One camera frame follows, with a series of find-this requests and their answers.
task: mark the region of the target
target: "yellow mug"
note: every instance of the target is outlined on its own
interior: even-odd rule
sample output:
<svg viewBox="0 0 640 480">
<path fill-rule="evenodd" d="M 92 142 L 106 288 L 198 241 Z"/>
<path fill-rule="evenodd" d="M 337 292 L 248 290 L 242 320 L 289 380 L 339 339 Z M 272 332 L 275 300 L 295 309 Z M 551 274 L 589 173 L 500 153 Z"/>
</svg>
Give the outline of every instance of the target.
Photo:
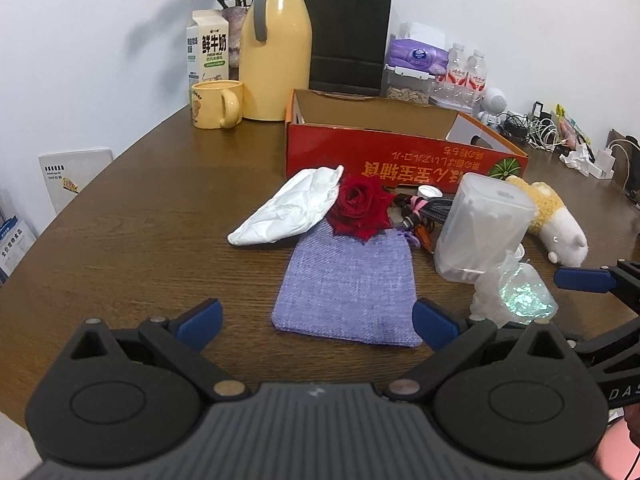
<svg viewBox="0 0 640 480">
<path fill-rule="evenodd" d="M 242 83 L 203 81 L 191 86 L 191 120 L 196 128 L 233 128 L 242 121 Z"/>
</svg>

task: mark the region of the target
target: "plush toy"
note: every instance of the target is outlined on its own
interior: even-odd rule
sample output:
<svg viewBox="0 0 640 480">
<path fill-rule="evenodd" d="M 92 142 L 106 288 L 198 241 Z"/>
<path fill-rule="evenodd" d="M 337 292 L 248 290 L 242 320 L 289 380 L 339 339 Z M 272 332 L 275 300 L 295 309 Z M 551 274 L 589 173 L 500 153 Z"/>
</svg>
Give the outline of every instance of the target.
<svg viewBox="0 0 640 480">
<path fill-rule="evenodd" d="M 523 189 L 536 204 L 538 211 L 529 224 L 529 232 L 542 240 L 549 251 L 549 261 L 580 267 L 589 251 L 587 238 L 558 194 L 544 182 L 529 185 L 517 176 L 508 176 L 507 182 Z"/>
</svg>

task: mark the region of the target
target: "purple knitted pouch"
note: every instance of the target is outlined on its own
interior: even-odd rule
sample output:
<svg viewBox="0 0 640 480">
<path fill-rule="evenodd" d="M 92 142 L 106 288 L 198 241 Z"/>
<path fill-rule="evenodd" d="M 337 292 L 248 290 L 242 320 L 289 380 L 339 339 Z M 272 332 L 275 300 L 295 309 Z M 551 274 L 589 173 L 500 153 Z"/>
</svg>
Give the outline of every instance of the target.
<svg viewBox="0 0 640 480">
<path fill-rule="evenodd" d="M 369 344 L 418 346 L 411 252 L 389 229 L 363 244 L 322 220 L 300 237 L 271 320 L 278 330 Z"/>
</svg>

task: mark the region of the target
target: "blue gripper pad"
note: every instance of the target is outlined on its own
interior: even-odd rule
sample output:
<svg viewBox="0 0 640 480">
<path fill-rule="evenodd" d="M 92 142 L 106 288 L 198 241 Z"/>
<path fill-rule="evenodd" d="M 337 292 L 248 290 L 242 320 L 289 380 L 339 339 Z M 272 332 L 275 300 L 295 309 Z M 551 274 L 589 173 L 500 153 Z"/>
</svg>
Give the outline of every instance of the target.
<svg viewBox="0 0 640 480">
<path fill-rule="evenodd" d="M 202 352 L 222 329 L 222 303 L 209 298 L 180 316 L 175 338 L 195 352 Z"/>
<path fill-rule="evenodd" d="M 420 298 L 414 303 L 412 321 L 415 333 L 434 352 L 451 343 L 468 328 L 464 320 L 456 320 L 445 314 L 436 303 L 426 298 Z"/>
<path fill-rule="evenodd" d="M 605 294 L 616 286 L 616 279 L 607 269 L 581 269 L 560 267 L 554 274 L 554 283 L 566 290 L 582 290 Z"/>
</svg>

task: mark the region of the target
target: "yellow pitcher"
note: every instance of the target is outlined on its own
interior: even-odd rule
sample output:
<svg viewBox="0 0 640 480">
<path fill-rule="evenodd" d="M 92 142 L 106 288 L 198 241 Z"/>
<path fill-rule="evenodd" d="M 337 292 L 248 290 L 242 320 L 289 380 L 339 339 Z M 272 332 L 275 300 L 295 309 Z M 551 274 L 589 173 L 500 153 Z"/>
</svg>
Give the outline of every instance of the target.
<svg viewBox="0 0 640 480">
<path fill-rule="evenodd" d="M 244 116 L 283 121 L 293 88 L 309 88 L 311 21 L 304 0 L 254 0 L 242 26 Z"/>
</svg>

